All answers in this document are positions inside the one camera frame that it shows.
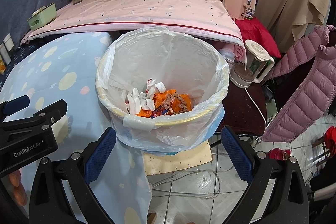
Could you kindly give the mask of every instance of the trash can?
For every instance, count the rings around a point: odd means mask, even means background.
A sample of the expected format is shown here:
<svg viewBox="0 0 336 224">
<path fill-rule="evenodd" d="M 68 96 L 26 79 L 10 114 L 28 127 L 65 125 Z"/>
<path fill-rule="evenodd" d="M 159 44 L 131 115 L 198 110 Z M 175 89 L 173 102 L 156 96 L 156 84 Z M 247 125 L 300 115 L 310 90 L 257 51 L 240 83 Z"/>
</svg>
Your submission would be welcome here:
<svg viewBox="0 0 336 224">
<path fill-rule="evenodd" d="M 142 28 L 120 36 L 100 60 L 96 88 L 112 127 L 126 145 L 156 154 L 192 149 L 216 131 L 224 116 L 222 100 L 229 66 L 214 47 L 165 27 Z M 146 89 L 148 79 L 188 94 L 192 111 L 153 119 L 130 115 L 128 92 Z"/>
</svg>

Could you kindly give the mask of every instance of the bedspread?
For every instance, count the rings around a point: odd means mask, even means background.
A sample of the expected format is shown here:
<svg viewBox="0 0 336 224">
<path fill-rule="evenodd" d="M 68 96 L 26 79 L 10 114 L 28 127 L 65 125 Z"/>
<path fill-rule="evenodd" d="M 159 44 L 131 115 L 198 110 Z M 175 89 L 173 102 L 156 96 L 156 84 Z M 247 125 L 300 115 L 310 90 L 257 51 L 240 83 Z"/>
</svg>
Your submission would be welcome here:
<svg viewBox="0 0 336 224">
<path fill-rule="evenodd" d="M 149 26 L 232 43 L 235 58 L 246 59 L 240 30 L 220 0 L 83 0 L 58 10 L 53 22 L 29 32 L 21 42 L 50 34 Z"/>
<path fill-rule="evenodd" d="M 111 42 L 106 32 L 72 33 L 57 38 L 16 65 L 0 92 L 0 102 L 22 95 L 30 97 L 29 107 L 7 117 L 9 120 L 31 117 L 60 99 L 67 102 L 67 114 L 52 125 L 58 143 L 58 149 L 48 155 L 53 161 L 81 152 L 111 126 L 109 113 L 95 90 L 97 66 Z M 21 170 L 28 200 L 39 161 Z M 146 223 L 152 196 L 140 150 L 117 140 L 90 188 L 115 223 L 126 223 L 125 216 L 127 223 Z M 64 182 L 64 189 L 75 216 L 86 223 L 68 182 Z M 24 209 L 28 213 L 29 204 Z"/>
</svg>

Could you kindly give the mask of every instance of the blue gripper pad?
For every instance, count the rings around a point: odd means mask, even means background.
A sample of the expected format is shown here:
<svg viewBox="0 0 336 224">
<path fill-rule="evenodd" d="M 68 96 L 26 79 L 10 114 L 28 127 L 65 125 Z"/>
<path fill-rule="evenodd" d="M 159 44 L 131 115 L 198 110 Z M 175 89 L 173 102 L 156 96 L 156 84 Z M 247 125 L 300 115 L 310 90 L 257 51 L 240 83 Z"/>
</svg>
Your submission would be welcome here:
<svg viewBox="0 0 336 224">
<path fill-rule="evenodd" d="M 29 106 L 29 97 L 27 95 L 23 95 L 21 97 L 15 98 L 6 103 L 4 108 L 2 109 L 3 114 L 10 116 L 26 107 Z"/>
<path fill-rule="evenodd" d="M 253 180 L 253 165 L 230 130 L 224 127 L 220 138 L 241 180 L 250 184 Z"/>
<path fill-rule="evenodd" d="M 98 178 L 107 158 L 116 144 L 116 140 L 116 131 L 111 128 L 86 162 L 84 180 L 87 185 Z"/>
</svg>

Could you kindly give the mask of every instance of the white container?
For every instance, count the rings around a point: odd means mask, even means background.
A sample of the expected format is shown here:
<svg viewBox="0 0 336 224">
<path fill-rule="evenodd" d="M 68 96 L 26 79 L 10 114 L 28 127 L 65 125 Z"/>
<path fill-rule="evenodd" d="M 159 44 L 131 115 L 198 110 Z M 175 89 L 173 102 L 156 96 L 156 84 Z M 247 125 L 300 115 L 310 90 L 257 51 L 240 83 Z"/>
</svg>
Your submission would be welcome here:
<svg viewBox="0 0 336 224">
<path fill-rule="evenodd" d="M 10 33 L 4 38 L 3 42 L 6 46 L 7 51 L 10 51 L 14 47 L 14 43 Z"/>
<path fill-rule="evenodd" d="M 9 54 L 6 50 L 6 47 L 5 47 L 4 43 L 1 43 L 1 45 L 0 45 L 0 53 L 1 53 L 3 61 L 5 61 L 6 65 L 8 65 L 12 60 L 9 57 Z"/>
</svg>

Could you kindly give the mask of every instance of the white kettle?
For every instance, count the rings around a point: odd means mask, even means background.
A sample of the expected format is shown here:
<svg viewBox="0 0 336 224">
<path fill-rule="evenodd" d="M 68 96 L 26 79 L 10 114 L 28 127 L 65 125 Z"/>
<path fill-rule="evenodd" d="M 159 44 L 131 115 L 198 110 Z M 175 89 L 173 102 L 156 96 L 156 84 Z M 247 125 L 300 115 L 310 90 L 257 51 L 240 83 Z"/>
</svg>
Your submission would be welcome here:
<svg viewBox="0 0 336 224">
<path fill-rule="evenodd" d="M 252 82 L 260 83 L 274 66 L 273 58 L 257 42 L 247 39 L 245 47 L 246 68 L 242 63 L 234 63 L 229 73 L 231 82 L 240 88 L 248 88 Z"/>
</svg>

